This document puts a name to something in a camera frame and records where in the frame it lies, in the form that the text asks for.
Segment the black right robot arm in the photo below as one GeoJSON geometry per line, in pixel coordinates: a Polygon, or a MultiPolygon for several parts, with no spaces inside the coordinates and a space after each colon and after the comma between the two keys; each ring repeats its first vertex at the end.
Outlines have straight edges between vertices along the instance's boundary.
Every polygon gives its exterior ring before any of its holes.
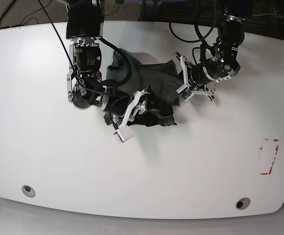
{"type": "Polygon", "coordinates": [[[64,0],[68,12],[66,38],[73,44],[66,55],[70,70],[67,77],[68,99],[79,109],[96,106],[104,113],[108,125],[154,126],[158,120],[149,109],[151,90],[122,91],[133,76],[133,67],[126,53],[102,36],[104,2],[102,0],[64,0]],[[125,66],[120,78],[102,79],[100,43],[113,49],[125,66]]]}

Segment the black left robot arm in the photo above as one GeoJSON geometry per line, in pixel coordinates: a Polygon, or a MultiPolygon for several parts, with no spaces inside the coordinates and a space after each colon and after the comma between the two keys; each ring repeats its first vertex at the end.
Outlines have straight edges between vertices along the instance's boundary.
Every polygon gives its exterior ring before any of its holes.
{"type": "Polygon", "coordinates": [[[200,43],[197,49],[200,51],[200,62],[190,63],[185,56],[175,53],[182,67],[183,84],[177,89],[180,97],[187,101],[194,95],[205,95],[210,100],[214,99],[214,93],[207,88],[211,82],[219,83],[235,77],[240,65],[237,62],[238,47],[244,41],[242,23],[251,20],[253,1],[251,0],[215,0],[213,5],[201,8],[194,16],[193,26],[197,40],[192,43],[200,43]],[[198,20],[206,11],[213,12],[213,24],[215,28],[218,13],[224,16],[224,22],[219,26],[215,43],[209,45],[206,35],[200,33],[198,20]]]}

